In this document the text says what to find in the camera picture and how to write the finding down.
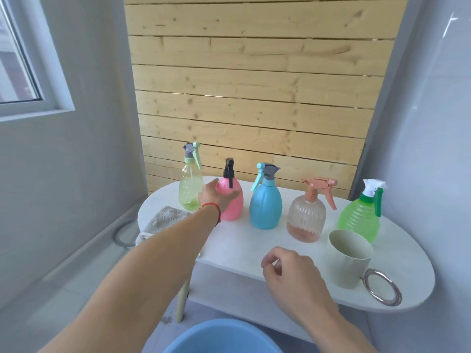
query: metal ring handle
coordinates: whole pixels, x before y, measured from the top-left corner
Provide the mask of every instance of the metal ring handle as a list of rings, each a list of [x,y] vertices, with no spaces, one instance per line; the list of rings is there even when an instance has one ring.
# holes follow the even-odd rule
[[[370,283],[368,281],[368,278],[371,276],[371,275],[377,275],[379,276],[380,278],[383,278],[386,280],[386,282],[392,287],[392,289],[394,290],[394,298],[392,300],[388,300],[388,299],[385,299],[385,298],[382,298],[378,295],[376,295],[372,290],[371,290],[371,287],[370,287]],[[361,278],[362,281],[363,281],[363,284],[365,285],[366,287],[366,290],[368,290],[368,292],[371,294],[371,296],[373,296],[375,299],[377,299],[379,302],[381,302],[382,304],[385,304],[386,306],[391,306],[391,307],[395,307],[395,306],[399,306],[402,302],[402,293],[401,293],[401,290],[399,290],[399,288],[397,287],[397,285],[394,283],[393,280],[391,280],[385,273],[382,273],[381,271],[379,270],[375,270],[375,269],[368,269],[365,274],[363,275],[363,277]]]
[[[126,220],[124,223],[121,223],[115,228],[115,230],[113,231],[113,234],[111,234],[111,239],[113,239],[113,241],[115,242],[117,246],[125,248],[125,249],[133,248],[136,246],[136,243],[125,243],[117,237],[118,232],[122,228],[124,228],[126,225],[134,223],[135,221],[137,221],[137,219]]]

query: mug handle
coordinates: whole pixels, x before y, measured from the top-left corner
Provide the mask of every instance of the mug handle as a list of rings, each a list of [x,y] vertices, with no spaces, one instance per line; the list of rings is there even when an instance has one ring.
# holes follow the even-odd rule
[[[370,287],[370,283],[368,281],[368,278],[371,276],[371,275],[377,275],[379,276],[380,278],[383,278],[386,280],[386,282],[392,287],[392,289],[394,290],[394,298],[392,300],[388,300],[388,299],[385,299],[385,298],[382,298],[378,295],[376,295],[372,290],[371,290],[371,287]],[[379,302],[381,302],[382,304],[385,304],[386,306],[390,306],[390,307],[395,307],[395,306],[399,306],[402,302],[402,293],[401,293],[401,290],[399,290],[399,288],[397,287],[397,285],[394,283],[393,280],[391,280],[385,273],[379,271],[379,270],[376,270],[376,269],[368,269],[365,274],[363,275],[363,277],[361,278],[362,281],[363,281],[363,284],[366,288],[366,290],[371,294],[371,296],[373,296],[375,299],[377,299]]]

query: spray nozzle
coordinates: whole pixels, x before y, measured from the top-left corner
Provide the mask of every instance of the spray nozzle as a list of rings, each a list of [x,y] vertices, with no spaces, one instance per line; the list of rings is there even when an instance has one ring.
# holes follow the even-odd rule
[[[232,188],[232,179],[235,177],[235,175],[234,175],[234,159],[232,157],[228,157],[226,159],[226,168],[224,170],[223,177],[229,179],[229,188]]]
[[[200,147],[199,142],[187,142],[183,148],[185,149],[185,159],[194,158],[196,160],[196,164],[198,165],[198,168],[201,169],[200,154],[198,153],[199,147]]]
[[[266,178],[268,181],[273,181],[275,179],[275,173],[280,170],[280,167],[265,162],[258,163],[257,168],[259,169],[259,174],[257,175],[252,188],[250,189],[252,192],[262,182],[263,178]]]
[[[310,180],[303,179],[303,182],[307,184],[308,190],[304,195],[304,198],[309,202],[315,202],[317,200],[318,189],[322,189],[324,195],[326,196],[327,203],[331,206],[333,210],[337,210],[335,202],[333,201],[332,196],[332,186],[337,185],[337,180],[333,178],[311,178]]]
[[[381,216],[381,202],[386,182],[375,179],[363,180],[365,183],[365,190],[361,195],[361,199],[368,203],[374,203],[374,213],[376,216]]]

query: bright green spray bottle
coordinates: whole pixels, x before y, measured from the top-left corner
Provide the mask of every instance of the bright green spray bottle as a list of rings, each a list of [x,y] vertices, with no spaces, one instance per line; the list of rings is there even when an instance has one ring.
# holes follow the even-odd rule
[[[203,175],[201,174],[199,147],[199,142],[188,142],[183,147],[186,165],[181,169],[178,201],[188,211],[196,211],[200,207],[198,193],[203,189]]]
[[[380,230],[381,199],[386,182],[363,180],[365,190],[356,201],[351,202],[339,217],[339,229],[360,234],[370,243],[376,239]]]

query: plastic basin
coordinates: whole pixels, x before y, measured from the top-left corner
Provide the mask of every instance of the plastic basin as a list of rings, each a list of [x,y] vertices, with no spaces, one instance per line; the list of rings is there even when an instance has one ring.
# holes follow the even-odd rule
[[[217,319],[200,323],[178,337],[164,353],[283,353],[250,323]]]

